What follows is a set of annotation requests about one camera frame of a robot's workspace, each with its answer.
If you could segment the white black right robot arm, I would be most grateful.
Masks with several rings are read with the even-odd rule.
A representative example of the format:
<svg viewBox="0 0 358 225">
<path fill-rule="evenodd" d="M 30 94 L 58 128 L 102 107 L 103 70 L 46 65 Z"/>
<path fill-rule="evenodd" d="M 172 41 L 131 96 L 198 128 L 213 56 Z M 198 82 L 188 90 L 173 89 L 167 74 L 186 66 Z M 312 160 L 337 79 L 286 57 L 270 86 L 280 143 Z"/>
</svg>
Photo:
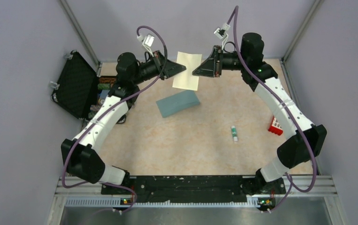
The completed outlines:
<svg viewBox="0 0 358 225">
<path fill-rule="evenodd" d="M 264 42 L 261 35 L 246 33 L 242 36 L 240 46 L 235 42 L 235 50 L 226 52 L 227 31 L 217 30 L 215 34 L 222 44 L 213 47 L 210 56 L 193 70 L 193 75 L 215 78 L 220 77 L 223 70 L 239 70 L 243 81 L 266 103 L 278 120 L 286 138 L 278 147 L 277 156 L 256 171 L 247 192 L 251 195 L 268 193 L 274 187 L 274 182 L 283 175 L 292 182 L 289 170 L 308 161 L 312 163 L 309 187 L 301 189 L 295 184 L 292 186 L 303 193 L 311 191 L 317 176 L 316 157 L 327 136 L 326 128 L 315 125 L 299 110 L 282 86 L 276 71 L 263 61 Z"/>
</svg>

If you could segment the beige letter paper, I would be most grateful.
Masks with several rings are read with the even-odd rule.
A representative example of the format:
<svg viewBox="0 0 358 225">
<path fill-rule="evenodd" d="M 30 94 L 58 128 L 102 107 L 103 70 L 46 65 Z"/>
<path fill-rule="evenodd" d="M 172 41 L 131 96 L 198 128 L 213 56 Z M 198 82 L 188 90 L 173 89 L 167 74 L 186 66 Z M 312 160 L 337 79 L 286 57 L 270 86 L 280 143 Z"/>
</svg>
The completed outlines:
<svg viewBox="0 0 358 225">
<path fill-rule="evenodd" d="M 185 52 L 177 53 L 176 63 L 184 65 L 186 69 L 174 76 L 173 88 L 184 90 L 198 90 L 199 77 L 193 75 L 192 72 L 200 66 L 202 54 L 189 54 Z"/>
</svg>

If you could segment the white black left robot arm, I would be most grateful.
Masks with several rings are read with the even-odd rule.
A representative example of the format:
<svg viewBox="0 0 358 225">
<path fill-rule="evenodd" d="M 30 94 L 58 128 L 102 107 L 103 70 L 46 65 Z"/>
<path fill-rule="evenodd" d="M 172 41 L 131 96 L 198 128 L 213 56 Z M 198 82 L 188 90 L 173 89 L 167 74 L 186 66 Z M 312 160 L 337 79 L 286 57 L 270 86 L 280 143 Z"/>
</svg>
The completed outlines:
<svg viewBox="0 0 358 225">
<path fill-rule="evenodd" d="M 64 172 L 92 184 L 111 183 L 119 194 L 128 192 L 126 171 L 106 164 L 98 152 L 115 124 L 134 106 L 142 92 L 140 83 L 168 79 L 185 70 L 186 66 L 168 60 L 160 51 L 153 52 L 147 62 L 139 62 L 133 53 L 122 53 L 116 81 L 101 108 L 79 134 L 61 144 Z"/>
</svg>

